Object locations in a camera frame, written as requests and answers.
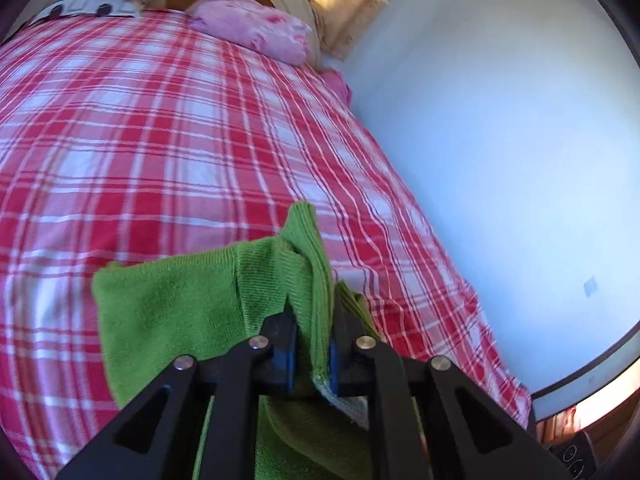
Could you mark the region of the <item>green knitted sweater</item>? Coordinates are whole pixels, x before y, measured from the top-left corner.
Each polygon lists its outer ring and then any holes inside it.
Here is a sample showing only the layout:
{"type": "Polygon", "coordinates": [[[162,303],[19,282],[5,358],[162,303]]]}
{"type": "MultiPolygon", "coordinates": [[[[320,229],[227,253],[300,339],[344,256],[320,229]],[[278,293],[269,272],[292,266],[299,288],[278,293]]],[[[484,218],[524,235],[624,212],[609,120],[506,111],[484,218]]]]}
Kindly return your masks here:
{"type": "Polygon", "coordinates": [[[211,252],[94,274],[92,296],[108,388],[131,401],[172,358],[221,356],[285,307],[299,327],[295,400],[259,407],[256,474],[261,479],[367,479],[372,474],[368,407],[329,386],[336,307],[376,332],[366,298],[337,281],[311,204],[298,202],[273,236],[211,252]]]}

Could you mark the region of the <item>black device with circles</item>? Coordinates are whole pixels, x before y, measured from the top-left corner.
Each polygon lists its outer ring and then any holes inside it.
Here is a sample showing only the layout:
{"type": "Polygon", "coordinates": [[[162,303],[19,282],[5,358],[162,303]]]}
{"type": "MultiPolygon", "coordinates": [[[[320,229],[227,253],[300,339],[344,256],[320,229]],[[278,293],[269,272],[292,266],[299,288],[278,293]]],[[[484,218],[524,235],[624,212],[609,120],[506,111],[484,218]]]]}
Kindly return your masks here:
{"type": "Polygon", "coordinates": [[[550,444],[548,451],[561,461],[574,479],[588,480],[598,469],[591,439],[585,431],[576,432],[566,441],[550,444]]]}

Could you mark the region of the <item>red plaid bed sheet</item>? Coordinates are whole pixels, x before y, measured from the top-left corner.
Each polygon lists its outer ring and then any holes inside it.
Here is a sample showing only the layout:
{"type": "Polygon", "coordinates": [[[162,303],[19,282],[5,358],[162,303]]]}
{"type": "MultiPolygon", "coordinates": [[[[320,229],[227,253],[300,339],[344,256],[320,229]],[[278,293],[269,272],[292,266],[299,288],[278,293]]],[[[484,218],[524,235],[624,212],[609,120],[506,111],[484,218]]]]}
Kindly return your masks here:
{"type": "Polygon", "coordinates": [[[38,478],[116,413],[93,274],[272,235],[299,200],[397,352],[449,356],[529,423],[476,292],[314,70],[174,11],[43,22],[2,48],[1,426],[38,478]]]}

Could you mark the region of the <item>pink cloth at bed edge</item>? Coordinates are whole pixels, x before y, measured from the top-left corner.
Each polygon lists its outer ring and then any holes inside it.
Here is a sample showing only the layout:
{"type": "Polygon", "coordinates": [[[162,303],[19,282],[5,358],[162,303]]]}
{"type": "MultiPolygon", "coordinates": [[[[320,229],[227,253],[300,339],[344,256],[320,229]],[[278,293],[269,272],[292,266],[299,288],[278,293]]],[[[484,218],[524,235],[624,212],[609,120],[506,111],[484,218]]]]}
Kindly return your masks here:
{"type": "Polygon", "coordinates": [[[334,70],[334,68],[326,68],[319,73],[319,77],[345,106],[350,107],[352,89],[341,72],[334,70]]]}

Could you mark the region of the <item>pink floral pillow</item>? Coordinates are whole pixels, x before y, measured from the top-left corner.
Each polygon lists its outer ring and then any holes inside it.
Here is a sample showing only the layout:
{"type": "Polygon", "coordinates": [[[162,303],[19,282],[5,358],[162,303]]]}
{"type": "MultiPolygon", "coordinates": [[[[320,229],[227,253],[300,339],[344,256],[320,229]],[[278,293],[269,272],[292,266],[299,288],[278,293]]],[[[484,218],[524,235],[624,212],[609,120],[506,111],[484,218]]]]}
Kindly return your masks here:
{"type": "Polygon", "coordinates": [[[310,55],[310,26],[256,0],[206,0],[188,10],[190,26],[292,66],[310,55]]]}

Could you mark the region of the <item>white patterned pillow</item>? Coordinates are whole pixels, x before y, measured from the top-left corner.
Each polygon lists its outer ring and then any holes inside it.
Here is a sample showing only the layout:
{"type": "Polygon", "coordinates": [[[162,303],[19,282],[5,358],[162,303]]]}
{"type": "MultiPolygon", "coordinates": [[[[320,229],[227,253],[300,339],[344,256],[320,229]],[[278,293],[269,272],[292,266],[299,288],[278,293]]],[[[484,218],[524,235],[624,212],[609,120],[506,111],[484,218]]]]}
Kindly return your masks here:
{"type": "Polygon", "coordinates": [[[78,15],[138,18],[148,3],[149,0],[52,0],[50,6],[40,11],[32,22],[78,15]]]}

